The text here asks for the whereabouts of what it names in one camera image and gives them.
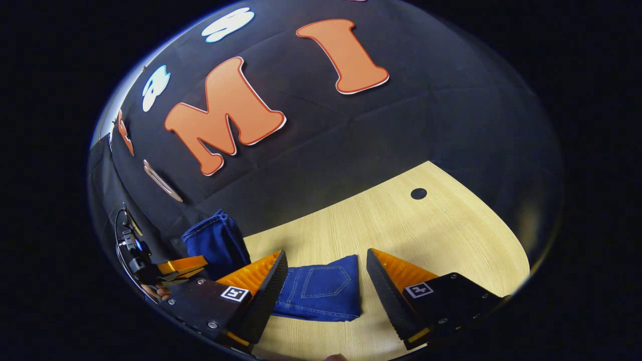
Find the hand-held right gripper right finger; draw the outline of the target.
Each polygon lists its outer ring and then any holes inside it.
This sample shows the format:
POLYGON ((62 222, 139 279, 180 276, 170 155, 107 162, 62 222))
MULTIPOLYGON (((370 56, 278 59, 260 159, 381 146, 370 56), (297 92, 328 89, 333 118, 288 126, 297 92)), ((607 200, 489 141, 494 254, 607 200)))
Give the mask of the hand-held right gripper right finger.
POLYGON ((408 351, 455 336, 504 299, 457 272, 438 276, 374 248, 367 251, 366 268, 408 351))

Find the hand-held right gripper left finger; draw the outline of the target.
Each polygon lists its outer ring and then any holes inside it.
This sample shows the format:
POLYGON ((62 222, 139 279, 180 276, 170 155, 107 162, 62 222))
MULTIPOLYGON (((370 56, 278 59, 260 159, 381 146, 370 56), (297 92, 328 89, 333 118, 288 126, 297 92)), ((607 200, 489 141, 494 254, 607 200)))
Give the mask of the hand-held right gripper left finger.
POLYGON ((252 351, 259 343, 287 276, 284 250, 217 281, 190 280, 172 291, 163 312, 209 342, 252 351))

